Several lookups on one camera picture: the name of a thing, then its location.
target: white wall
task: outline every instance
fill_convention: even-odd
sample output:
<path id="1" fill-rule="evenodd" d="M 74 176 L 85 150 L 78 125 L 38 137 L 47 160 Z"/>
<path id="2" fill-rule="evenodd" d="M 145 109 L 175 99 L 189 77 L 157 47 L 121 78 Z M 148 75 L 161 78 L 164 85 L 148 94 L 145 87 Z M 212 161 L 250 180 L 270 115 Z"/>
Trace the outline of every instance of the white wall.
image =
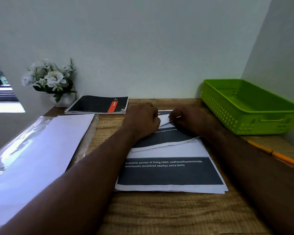
<path id="1" fill-rule="evenodd" d="M 0 114 L 0 146 L 51 107 L 20 84 L 33 61 L 73 57 L 80 94 L 193 98 L 241 77 L 270 1 L 0 0 L 0 67 L 26 111 Z"/>
<path id="2" fill-rule="evenodd" d="M 242 78 L 294 102 L 294 0 L 272 0 Z"/>

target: black notebook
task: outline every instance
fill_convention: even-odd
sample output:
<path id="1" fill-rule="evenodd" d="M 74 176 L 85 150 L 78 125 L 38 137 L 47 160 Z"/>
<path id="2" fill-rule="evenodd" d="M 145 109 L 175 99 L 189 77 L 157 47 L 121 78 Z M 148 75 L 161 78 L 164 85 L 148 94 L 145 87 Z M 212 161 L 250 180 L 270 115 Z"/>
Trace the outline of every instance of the black notebook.
<path id="1" fill-rule="evenodd" d="M 128 97 L 100 97 L 84 95 L 73 102 L 65 114 L 125 114 L 129 102 Z"/>

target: wood grain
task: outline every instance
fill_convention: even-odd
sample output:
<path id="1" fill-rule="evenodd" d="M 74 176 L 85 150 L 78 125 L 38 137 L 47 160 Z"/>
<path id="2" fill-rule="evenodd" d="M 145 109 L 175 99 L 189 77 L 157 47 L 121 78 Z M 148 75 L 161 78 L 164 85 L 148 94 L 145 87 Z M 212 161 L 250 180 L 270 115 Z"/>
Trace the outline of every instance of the wood grain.
<path id="1" fill-rule="evenodd" d="M 132 105 L 152 102 L 159 110 L 199 99 L 130 99 Z M 63 114 L 54 108 L 47 116 Z M 124 115 L 100 115 L 88 153 L 121 126 Z M 294 158 L 294 147 L 280 136 L 244 136 Z M 209 143 L 204 145 L 220 171 L 229 192 L 220 195 L 185 192 L 115 192 L 98 234 L 272 234 L 224 173 Z"/>

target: notebook cover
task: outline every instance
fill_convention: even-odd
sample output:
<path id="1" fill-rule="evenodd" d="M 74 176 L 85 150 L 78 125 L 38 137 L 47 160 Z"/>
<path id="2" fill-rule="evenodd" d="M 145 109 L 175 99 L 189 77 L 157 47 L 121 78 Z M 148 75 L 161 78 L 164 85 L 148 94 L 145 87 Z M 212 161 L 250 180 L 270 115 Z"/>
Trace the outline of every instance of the notebook cover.
<path id="1" fill-rule="evenodd" d="M 70 111 L 90 111 L 101 113 L 119 112 L 125 109 L 128 97 L 100 97 L 92 95 L 82 96 Z"/>

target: green plastic basket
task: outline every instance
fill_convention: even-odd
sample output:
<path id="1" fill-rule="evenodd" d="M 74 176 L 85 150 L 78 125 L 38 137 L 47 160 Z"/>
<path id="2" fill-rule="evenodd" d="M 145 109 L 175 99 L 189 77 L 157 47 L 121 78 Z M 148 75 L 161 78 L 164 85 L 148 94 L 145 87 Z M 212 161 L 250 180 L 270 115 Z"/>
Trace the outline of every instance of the green plastic basket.
<path id="1" fill-rule="evenodd" d="M 237 135 L 282 134 L 294 124 L 294 103 L 242 79 L 204 80 L 202 99 Z"/>

